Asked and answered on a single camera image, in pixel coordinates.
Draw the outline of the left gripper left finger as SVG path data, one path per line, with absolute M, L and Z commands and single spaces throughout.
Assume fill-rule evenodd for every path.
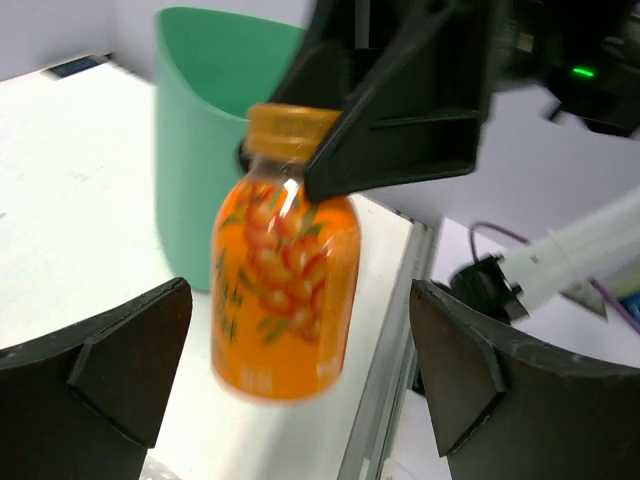
M 174 278 L 2 349 L 2 478 L 138 478 L 159 435 L 191 313 L 191 288 Z

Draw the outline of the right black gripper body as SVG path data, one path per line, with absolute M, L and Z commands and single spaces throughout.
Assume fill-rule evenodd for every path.
M 639 4 L 627 0 L 496 1 L 493 90 L 530 86 L 594 132 L 639 132 Z

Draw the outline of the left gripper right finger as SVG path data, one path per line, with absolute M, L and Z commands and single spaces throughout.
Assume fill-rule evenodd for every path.
M 538 340 L 416 280 L 410 322 L 455 479 L 635 479 L 639 372 Z

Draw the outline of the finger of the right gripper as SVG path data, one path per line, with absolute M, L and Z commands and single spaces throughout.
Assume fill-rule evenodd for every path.
M 474 170 L 493 87 L 489 1 L 319 1 L 270 101 L 338 112 L 315 202 Z

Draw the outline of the green plastic bin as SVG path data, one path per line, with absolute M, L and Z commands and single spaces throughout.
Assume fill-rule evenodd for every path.
M 247 111 L 268 99 L 303 34 L 219 10 L 156 14 L 156 225 L 171 269 L 197 290 L 210 288 L 212 226 L 241 177 L 235 152 Z

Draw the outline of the orange juice bottle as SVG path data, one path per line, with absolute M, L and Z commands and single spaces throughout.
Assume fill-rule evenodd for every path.
M 304 169 L 338 112 L 253 106 L 247 174 L 212 232 L 212 365 L 248 396 L 298 401 L 342 373 L 361 230 L 347 197 L 311 201 Z

